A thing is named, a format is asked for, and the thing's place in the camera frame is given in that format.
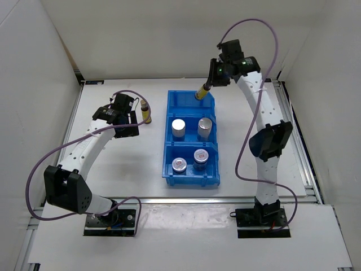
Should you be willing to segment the yellow cork-top bottle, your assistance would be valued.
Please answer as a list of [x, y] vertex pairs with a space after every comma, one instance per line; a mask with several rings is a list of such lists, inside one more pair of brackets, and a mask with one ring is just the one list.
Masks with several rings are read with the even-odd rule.
[[141, 105], [140, 109], [141, 109], [141, 112], [142, 112], [143, 121], [145, 121], [145, 124], [150, 124], [152, 122], [152, 118], [151, 118], [151, 115], [150, 115], [149, 105], [143, 99], [140, 101], [140, 105]]
[[207, 94], [208, 94], [208, 92], [209, 92], [209, 90], [210, 90], [211, 88], [212, 88], [211, 85], [203, 84], [203, 85], [201, 86], [201, 88], [199, 88], [199, 90], [195, 93], [195, 98], [196, 98], [197, 100], [202, 100], [202, 99], [204, 99], [204, 98], [207, 96]]

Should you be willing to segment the tall silver-lid shaker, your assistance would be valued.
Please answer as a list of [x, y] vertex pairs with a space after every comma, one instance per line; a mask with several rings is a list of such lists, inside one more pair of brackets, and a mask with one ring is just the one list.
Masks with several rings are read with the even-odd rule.
[[171, 124], [172, 138], [175, 141], [183, 141], [186, 134], [186, 123], [182, 119], [175, 119]]
[[212, 121], [209, 118], [203, 117], [199, 120], [197, 126], [197, 137], [199, 141], [205, 142], [208, 140], [210, 136], [210, 132], [212, 131]]

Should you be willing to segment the short spice jar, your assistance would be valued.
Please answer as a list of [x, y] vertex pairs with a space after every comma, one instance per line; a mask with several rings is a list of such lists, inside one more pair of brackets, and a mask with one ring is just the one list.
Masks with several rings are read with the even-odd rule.
[[193, 167], [197, 171], [204, 171], [209, 159], [207, 150], [199, 148], [193, 154]]
[[172, 173], [185, 175], [187, 170], [187, 162], [184, 158], [175, 158], [171, 163]]

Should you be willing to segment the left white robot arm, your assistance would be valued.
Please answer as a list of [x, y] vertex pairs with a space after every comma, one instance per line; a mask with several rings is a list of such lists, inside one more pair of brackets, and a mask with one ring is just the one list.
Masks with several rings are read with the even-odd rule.
[[116, 202], [93, 194], [86, 178], [104, 146], [112, 138], [137, 136], [137, 127], [102, 128], [114, 125], [132, 124], [137, 122], [131, 107], [123, 109], [115, 106], [99, 107], [92, 116], [87, 130], [88, 138], [78, 142], [71, 153], [57, 167], [48, 166], [44, 172], [46, 199], [49, 204], [68, 211], [83, 214], [99, 214], [99, 220], [106, 226], [114, 225], [118, 220]]

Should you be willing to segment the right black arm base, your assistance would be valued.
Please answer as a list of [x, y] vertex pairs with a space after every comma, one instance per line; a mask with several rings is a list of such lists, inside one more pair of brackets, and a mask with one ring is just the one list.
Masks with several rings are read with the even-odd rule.
[[230, 217], [236, 219], [238, 239], [290, 238], [287, 217], [284, 208], [272, 215], [266, 222], [260, 222], [252, 208], [238, 208], [230, 212]]

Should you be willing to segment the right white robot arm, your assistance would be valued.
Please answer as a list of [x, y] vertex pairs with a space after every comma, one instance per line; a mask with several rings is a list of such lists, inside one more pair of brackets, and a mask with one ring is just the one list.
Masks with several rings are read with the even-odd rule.
[[234, 80], [245, 95], [253, 112], [251, 126], [257, 128], [255, 135], [246, 134], [241, 147], [249, 147], [256, 159], [257, 191], [253, 211], [254, 221], [265, 226], [273, 222], [280, 212], [278, 196], [278, 163], [293, 126], [277, 113], [266, 88], [262, 73], [254, 57], [236, 62], [222, 62], [213, 58], [205, 89], [212, 86], [227, 86]]

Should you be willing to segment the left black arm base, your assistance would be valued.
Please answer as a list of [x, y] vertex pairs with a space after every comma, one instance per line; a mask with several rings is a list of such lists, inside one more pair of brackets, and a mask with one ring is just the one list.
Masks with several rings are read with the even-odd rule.
[[120, 205], [106, 216], [87, 215], [83, 236], [85, 237], [135, 237], [138, 231], [141, 202]]

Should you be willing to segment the blue three-compartment plastic bin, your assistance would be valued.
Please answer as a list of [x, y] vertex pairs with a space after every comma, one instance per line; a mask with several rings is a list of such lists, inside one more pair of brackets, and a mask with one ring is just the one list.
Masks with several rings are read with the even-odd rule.
[[[170, 186], [199, 185], [206, 187], [218, 186], [221, 183], [215, 99], [208, 94], [204, 99], [197, 100], [195, 93], [195, 91], [168, 91], [162, 177]], [[210, 136], [205, 142], [199, 141], [197, 137], [198, 122], [203, 117], [211, 119], [213, 123]], [[175, 141], [172, 138], [171, 124], [175, 119], [182, 119], [186, 123], [186, 134], [183, 141]], [[209, 154], [204, 171], [197, 171], [193, 167], [193, 154], [199, 148], [207, 150]], [[185, 175], [172, 173], [171, 163], [178, 157], [184, 158], [187, 162]]]

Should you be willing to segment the left blue corner label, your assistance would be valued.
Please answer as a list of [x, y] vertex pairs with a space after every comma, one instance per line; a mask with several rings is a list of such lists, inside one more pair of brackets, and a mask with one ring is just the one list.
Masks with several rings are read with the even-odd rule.
[[85, 85], [102, 85], [104, 80], [86, 80]]

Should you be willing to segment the front aluminium rail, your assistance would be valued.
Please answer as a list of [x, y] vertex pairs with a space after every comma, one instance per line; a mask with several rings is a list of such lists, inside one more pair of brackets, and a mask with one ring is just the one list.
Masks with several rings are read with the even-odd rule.
[[[144, 204], [251, 204], [254, 198], [140, 198]], [[294, 203], [295, 199], [291, 197], [283, 197], [281, 203]], [[313, 196], [298, 198], [299, 203], [316, 202]]]

